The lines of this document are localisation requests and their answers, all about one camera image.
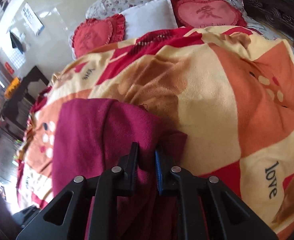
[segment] carved wooden headboard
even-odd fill
[[[261,20],[294,41],[293,0],[243,0],[248,16]]]

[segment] orange blanket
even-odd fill
[[[95,49],[53,82],[19,152],[22,207],[53,197],[61,105],[115,98],[188,134],[181,166],[219,176],[280,239],[293,231],[294,55],[286,40],[234,26],[157,31]]]

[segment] heart-shaped pillow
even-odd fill
[[[172,0],[177,21],[185,27],[247,24],[242,14],[224,0]]]
[[[123,40],[125,18],[116,14],[104,20],[87,19],[81,23],[72,37],[72,47],[77,58],[94,48]]]

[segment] wooden furniture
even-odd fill
[[[39,80],[42,80],[45,85],[48,86],[49,80],[41,73],[37,66],[34,66],[32,70],[23,78],[19,87],[13,93],[13,96],[4,103],[1,111],[1,117],[4,120],[8,119],[23,132],[26,130],[27,125],[26,123],[21,124],[17,121],[19,114],[18,103],[21,102],[24,98],[26,98],[31,103],[31,105],[35,103],[35,99],[26,93],[26,91],[28,90],[28,85],[31,82],[36,82]]]
[[[263,21],[294,42],[293,0],[243,0],[249,17]]]

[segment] ruffled edge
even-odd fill
[[[225,2],[229,8],[236,14],[236,18],[235,20],[232,22],[231,25],[234,25],[234,26],[242,26],[242,27],[246,27],[247,26],[247,23],[246,21],[244,20],[243,16],[242,16],[242,13],[232,7],[228,2],[226,2],[225,0],[197,0],[197,2],[201,2],[201,3],[209,3],[211,1],[223,1]],[[176,17],[176,20],[177,22],[181,25],[181,26],[185,26],[185,27],[190,27],[190,28],[195,28],[194,26],[191,26],[190,24],[188,24],[187,22],[185,22],[178,14],[178,8],[179,6],[182,4],[182,3],[185,3],[185,2],[196,2],[196,0],[171,0],[171,3],[172,3],[172,6],[173,6],[173,10],[174,10],[174,15]]]
[[[113,34],[113,25],[111,23],[111,21],[109,19],[103,19],[103,20],[98,20],[96,18],[91,18],[91,19],[86,19],[84,22],[82,22],[77,28],[76,30],[74,31],[74,35],[72,37],[72,48],[74,49],[74,53],[76,55],[77,58],[83,56],[84,54],[82,55],[78,55],[77,53],[77,50],[76,48],[74,47],[74,44],[76,42],[76,39],[77,39],[77,34],[78,32],[81,30],[81,28],[83,28],[84,26],[94,26],[95,24],[99,23],[99,22],[106,22],[109,26],[109,29],[111,29],[111,32],[108,33],[108,35],[106,36],[106,41],[105,41],[105,44],[109,44],[110,42],[110,39],[112,37],[112,34]]]
[[[109,43],[122,41],[125,35],[125,17],[122,14],[115,14],[106,19],[111,20],[111,23],[113,25],[113,33]]]

